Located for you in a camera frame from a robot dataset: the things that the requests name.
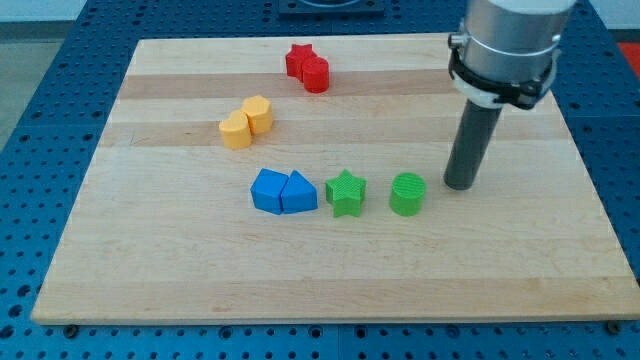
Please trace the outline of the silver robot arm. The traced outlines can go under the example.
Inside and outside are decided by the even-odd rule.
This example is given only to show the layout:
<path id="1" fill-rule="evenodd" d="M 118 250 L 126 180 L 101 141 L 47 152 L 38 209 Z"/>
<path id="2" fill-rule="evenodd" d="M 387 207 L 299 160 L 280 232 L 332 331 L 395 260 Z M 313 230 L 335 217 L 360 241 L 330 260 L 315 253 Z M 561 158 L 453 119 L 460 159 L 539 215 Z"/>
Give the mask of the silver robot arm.
<path id="1" fill-rule="evenodd" d="M 473 104 L 529 110 L 557 74 L 558 49 L 575 0 L 469 0 L 450 34 L 449 74 Z"/>

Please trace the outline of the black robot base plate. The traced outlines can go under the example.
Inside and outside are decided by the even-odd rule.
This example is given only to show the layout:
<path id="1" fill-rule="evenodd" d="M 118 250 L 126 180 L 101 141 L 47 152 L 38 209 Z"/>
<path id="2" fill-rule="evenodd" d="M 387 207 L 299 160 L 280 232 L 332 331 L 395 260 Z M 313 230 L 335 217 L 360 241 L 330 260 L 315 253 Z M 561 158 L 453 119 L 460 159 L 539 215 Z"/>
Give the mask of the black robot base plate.
<path id="1" fill-rule="evenodd" d="M 381 15 L 384 0 L 278 0 L 280 17 L 308 15 Z"/>

